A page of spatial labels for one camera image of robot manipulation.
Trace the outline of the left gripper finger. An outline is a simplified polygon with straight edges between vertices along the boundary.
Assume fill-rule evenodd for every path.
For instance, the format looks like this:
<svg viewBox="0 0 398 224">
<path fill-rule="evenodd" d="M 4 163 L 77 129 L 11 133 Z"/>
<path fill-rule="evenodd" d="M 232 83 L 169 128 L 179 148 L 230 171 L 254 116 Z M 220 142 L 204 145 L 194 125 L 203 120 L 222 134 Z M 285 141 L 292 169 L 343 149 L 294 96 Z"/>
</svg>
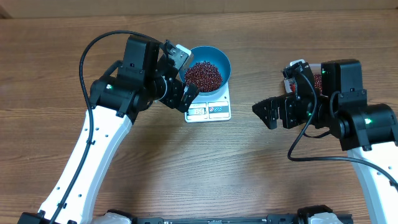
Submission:
<svg viewBox="0 0 398 224">
<path fill-rule="evenodd" d="M 177 109 L 182 113 L 187 112 L 193 100 L 198 96 L 199 92 L 200 90 L 198 87 L 195 84 L 190 83 L 187 91 L 183 94 Z"/>
<path fill-rule="evenodd" d="M 174 46 L 171 41 L 166 40 L 164 42 L 164 54 L 167 61 L 173 60 L 175 61 L 176 56 L 178 55 L 177 48 Z"/>
</svg>

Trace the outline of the red beans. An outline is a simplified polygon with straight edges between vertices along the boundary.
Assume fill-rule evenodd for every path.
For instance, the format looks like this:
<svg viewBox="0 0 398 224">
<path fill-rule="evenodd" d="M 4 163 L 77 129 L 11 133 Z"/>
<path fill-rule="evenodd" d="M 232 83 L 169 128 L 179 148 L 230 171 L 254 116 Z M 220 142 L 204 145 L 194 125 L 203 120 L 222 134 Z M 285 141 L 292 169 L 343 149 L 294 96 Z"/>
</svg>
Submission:
<svg viewBox="0 0 398 224">
<path fill-rule="evenodd" d="M 231 72 L 222 72 L 210 61 L 201 61 L 189 67 L 180 78 L 187 86 L 194 84 L 200 93 L 211 93 L 227 84 L 230 74 Z"/>
</svg>

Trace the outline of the blue metal bowl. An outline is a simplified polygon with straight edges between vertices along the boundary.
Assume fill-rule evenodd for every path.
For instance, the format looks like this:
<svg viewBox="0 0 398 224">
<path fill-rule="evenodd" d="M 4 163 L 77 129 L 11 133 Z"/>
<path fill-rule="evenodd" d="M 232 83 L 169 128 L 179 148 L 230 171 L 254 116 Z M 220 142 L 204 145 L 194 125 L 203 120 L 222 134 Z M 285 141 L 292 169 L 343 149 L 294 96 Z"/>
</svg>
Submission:
<svg viewBox="0 0 398 224">
<path fill-rule="evenodd" d="M 196 62 L 201 61 L 210 61 L 212 64 L 216 65 L 221 69 L 221 71 L 232 72 L 231 63 L 227 55 L 222 52 L 220 49 L 212 46 L 198 46 L 191 49 L 193 53 L 193 60 L 189 67 L 193 66 Z M 179 76 L 183 74 L 186 70 L 182 70 L 179 73 Z"/>
</svg>

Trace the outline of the red scoop blue handle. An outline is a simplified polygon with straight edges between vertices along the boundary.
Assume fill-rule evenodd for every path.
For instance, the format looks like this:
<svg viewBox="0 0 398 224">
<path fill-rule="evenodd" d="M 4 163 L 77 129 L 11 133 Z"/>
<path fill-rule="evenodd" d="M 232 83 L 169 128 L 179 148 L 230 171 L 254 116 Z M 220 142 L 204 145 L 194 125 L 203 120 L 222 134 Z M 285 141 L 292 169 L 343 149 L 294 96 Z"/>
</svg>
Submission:
<svg viewBox="0 0 398 224">
<path fill-rule="evenodd" d="M 290 84 L 290 90 L 292 91 L 292 92 L 295 92 L 295 85 L 292 83 L 292 84 Z"/>
</svg>

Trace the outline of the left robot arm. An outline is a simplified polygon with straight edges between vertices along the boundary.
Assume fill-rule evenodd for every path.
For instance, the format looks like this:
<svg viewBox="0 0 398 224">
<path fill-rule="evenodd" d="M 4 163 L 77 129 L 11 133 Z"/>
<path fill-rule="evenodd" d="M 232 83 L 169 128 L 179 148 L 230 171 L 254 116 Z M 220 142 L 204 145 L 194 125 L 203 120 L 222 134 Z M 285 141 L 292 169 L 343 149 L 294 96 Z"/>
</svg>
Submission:
<svg viewBox="0 0 398 224">
<path fill-rule="evenodd" d="M 191 50 L 128 31 L 122 60 L 89 89 L 81 82 L 86 117 L 75 148 L 56 186 L 36 213 L 19 223 L 91 223 L 109 165 L 138 113 L 155 101 L 184 113 L 198 94 L 176 78 L 193 59 Z"/>
</svg>

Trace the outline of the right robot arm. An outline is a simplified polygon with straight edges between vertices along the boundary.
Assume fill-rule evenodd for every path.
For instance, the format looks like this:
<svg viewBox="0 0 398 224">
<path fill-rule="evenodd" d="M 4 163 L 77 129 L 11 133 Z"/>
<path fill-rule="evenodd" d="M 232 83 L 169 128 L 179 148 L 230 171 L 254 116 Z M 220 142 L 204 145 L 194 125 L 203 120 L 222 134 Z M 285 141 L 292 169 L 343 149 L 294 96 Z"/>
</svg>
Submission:
<svg viewBox="0 0 398 224">
<path fill-rule="evenodd" d="M 360 181 L 373 223 L 397 222 L 397 118 L 383 103 L 369 105 L 356 59 L 290 63 L 282 71 L 286 92 L 252 111 L 269 129 L 325 128 L 340 141 Z"/>
</svg>

